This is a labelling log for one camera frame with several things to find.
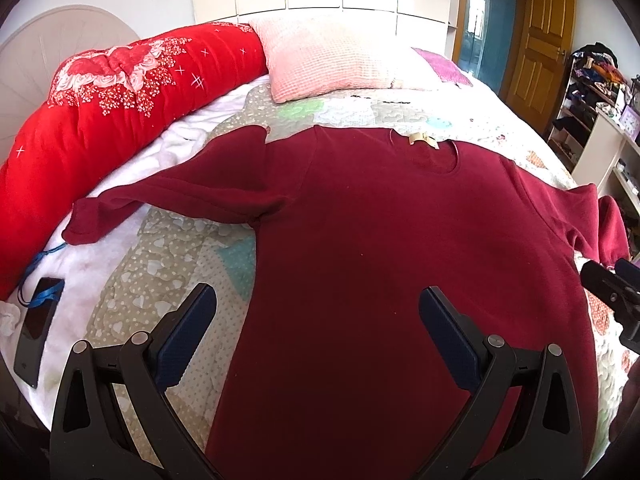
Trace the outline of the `white fleece blanket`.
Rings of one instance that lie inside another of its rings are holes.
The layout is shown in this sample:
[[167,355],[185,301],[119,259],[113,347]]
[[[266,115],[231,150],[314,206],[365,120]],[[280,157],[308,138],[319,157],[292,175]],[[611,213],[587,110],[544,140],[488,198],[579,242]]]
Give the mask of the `white fleece blanket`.
[[[108,188],[144,179],[191,158],[202,148],[207,135],[216,126],[242,110],[248,92],[267,81],[266,76],[261,76],[174,122],[147,148],[113,171],[90,194],[97,196]],[[17,376],[10,380],[20,389],[44,426],[51,425],[58,385],[70,348],[85,337],[89,318],[102,289],[128,249],[137,241],[138,229],[147,211],[146,208],[138,210],[96,244],[66,246],[44,256],[25,282],[23,292],[29,297],[40,278],[62,278],[65,281],[62,298],[44,344],[38,386],[29,387]]]

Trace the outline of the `black smartphone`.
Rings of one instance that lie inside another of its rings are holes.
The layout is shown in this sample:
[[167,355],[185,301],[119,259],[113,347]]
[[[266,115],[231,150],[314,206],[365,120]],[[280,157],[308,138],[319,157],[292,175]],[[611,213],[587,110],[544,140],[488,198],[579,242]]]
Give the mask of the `black smartphone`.
[[38,386],[44,344],[65,282],[62,278],[42,278],[27,306],[14,358],[14,372],[29,387]]

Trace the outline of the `wooden door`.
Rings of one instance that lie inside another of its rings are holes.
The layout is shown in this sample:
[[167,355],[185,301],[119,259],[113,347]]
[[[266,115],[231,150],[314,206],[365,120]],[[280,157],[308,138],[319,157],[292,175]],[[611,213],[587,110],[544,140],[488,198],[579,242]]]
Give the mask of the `wooden door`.
[[524,0],[506,105],[541,136],[559,107],[575,14],[576,0]]

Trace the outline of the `pink checkered pillow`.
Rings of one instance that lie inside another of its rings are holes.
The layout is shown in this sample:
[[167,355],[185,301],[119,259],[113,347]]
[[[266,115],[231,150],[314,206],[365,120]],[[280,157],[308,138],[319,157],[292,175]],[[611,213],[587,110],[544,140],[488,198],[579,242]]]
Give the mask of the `pink checkered pillow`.
[[427,90],[440,83],[416,50],[388,32],[342,18],[313,23],[290,14],[250,24],[262,43],[278,104],[336,90]]

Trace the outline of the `white round headboard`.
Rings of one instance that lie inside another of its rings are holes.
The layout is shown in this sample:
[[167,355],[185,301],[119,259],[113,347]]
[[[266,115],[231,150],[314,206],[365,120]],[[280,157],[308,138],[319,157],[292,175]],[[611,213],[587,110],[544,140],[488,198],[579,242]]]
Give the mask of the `white round headboard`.
[[1,158],[47,99],[54,73],[77,53],[131,44],[138,34],[96,6],[59,6],[22,25],[1,45]]

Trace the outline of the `red floral quilt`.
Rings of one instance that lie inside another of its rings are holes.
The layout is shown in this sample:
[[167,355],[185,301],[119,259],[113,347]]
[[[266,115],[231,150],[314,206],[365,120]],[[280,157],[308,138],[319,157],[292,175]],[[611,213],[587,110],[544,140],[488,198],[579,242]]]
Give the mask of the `red floral quilt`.
[[1,167],[1,297],[70,213],[173,122],[265,75],[247,24],[208,22],[65,60]]

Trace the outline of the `dark red sweater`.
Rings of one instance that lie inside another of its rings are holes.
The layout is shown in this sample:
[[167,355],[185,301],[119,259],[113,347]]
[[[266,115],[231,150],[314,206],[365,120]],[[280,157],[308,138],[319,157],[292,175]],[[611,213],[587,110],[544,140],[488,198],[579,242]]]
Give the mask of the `dark red sweater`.
[[465,402],[419,318],[436,286],[512,346],[558,344],[582,447],[598,378],[577,256],[629,254],[615,200],[564,191],[486,148],[390,129],[248,126],[181,165],[74,205],[89,244],[149,204],[251,226],[256,274],[206,455],[226,479],[405,479]]

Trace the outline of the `white shelf unit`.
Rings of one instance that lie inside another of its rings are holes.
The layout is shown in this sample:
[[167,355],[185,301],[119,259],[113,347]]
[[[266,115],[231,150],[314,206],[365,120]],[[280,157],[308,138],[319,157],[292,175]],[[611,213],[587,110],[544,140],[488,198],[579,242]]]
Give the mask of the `white shelf unit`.
[[626,78],[613,51],[586,44],[570,56],[550,148],[574,181],[611,195],[639,226],[639,78]]

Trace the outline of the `magenta pillow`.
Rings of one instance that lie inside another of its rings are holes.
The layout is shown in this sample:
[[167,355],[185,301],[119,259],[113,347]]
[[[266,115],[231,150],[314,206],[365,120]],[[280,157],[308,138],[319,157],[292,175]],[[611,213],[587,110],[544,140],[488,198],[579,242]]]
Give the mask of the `magenta pillow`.
[[428,63],[429,66],[431,66],[432,70],[434,70],[436,75],[439,76],[441,81],[452,82],[459,86],[470,86],[472,84],[469,78],[462,73],[460,68],[454,64],[454,62],[448,60],[448,58],[444,58],[440,54],[419,48],[414,48],[414,50]]

